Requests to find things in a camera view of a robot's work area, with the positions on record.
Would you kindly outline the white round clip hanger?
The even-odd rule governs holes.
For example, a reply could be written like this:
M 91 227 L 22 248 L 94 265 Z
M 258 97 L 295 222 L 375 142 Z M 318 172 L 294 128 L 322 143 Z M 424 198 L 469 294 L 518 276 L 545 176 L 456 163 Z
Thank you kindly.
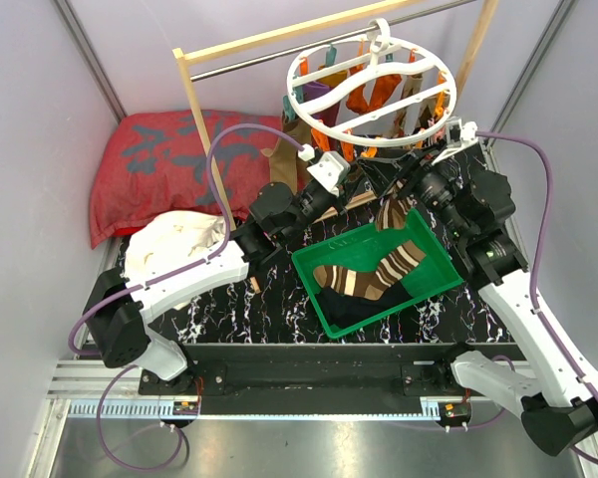
M 375 148 L 418 144 L 435 135 L 454 110 L 457 87 L 447 65 L 431 51 L 392 35 L 387 20 L 370 22 L 366 34 L 336 41 L 357 45 L 356 56 L 314 71 L 303 66 L 325 46 L 304 50 L 286 76 L 287 99 L 314 132 L 349 144 Z M 367 137 L 363 132 L 427 100 L 435 102 L 434 123 L 420 132 Z

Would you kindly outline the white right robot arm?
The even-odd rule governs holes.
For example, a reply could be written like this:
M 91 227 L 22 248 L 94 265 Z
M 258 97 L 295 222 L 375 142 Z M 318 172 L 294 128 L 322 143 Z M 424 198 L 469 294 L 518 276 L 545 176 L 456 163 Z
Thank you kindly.
M 465 388 L 489 398 L 518 417 L 550 456 L 598 432 L 598 371 L 539 296 L 527 260 L 505 230 L 515 211 L 507 178 L 480 168 L 457 186 L 424 152 L 358 164 L 375 193 L 412 196 L 446 228 L 454 268 L 502 319 L 534 373 L 526 377 L 457 345 L 435 362 L 436 389 L 451 395 Z

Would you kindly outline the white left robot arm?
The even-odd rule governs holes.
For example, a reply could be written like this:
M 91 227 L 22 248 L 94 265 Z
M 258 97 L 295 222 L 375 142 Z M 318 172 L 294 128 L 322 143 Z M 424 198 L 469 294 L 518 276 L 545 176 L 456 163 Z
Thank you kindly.
M 188 299 L 263 270 L 329 209 L 343 211 L 362 180 L 360 168 L 353 166 L 333 189 L 317 179 L 297 193 L 284 183 L 268 183 L 251 203 L 245 222 L 206 256 L 172 271 L 150 273 L 135 285 L 118 268 L 101 273 L 83 312 L 95 342 L 92 356 L 107 368 L 139 366 L 172 393 L 188 392 L 195 381 L 191 359 L 150 323 Z

